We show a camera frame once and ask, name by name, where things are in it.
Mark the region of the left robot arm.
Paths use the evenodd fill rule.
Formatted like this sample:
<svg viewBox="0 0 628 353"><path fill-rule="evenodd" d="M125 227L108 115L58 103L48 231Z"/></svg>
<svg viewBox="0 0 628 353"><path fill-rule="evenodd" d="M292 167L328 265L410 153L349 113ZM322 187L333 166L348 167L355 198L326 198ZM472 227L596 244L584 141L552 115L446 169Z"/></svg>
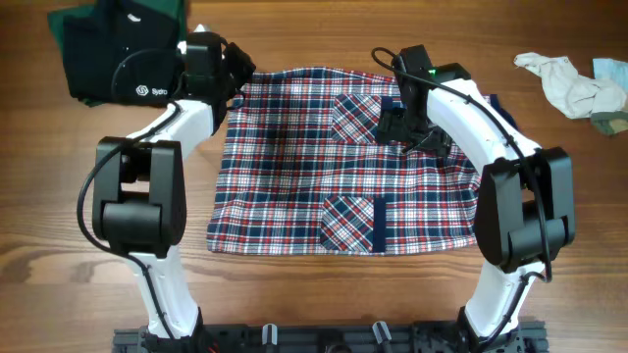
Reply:
<svg viewBox="0 0 628 353"><path fill-rule="evenodd" d="M236 44L212 31L190 33L179 49L185 68L166 111L126 137L105 137L81 188L92 196L92 225L77 204L83 236L131 268L148 314L141 343L152 350L190 344L201 312L192 298L179 244L186 225L183 162L211 138L232 99L256 70Z"/></svg>

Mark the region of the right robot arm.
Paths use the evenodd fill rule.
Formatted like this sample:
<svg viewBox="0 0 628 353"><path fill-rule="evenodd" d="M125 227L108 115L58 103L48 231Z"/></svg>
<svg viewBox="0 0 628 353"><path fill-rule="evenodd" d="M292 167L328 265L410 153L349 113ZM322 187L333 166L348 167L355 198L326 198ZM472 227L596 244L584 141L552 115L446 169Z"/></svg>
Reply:
<svg viewBox="0 0 628 353"><path fill-rule="evenodd" d="M439 155L457 145L481 176L473 231L485 262L458 330L468 350L494 349L514 339L531 285L552 282L553 261L575 238L572 161L524 136L460 64L435 66L422 45L390 57L380 65L403 106L383 110L379 142Z"/></svg>

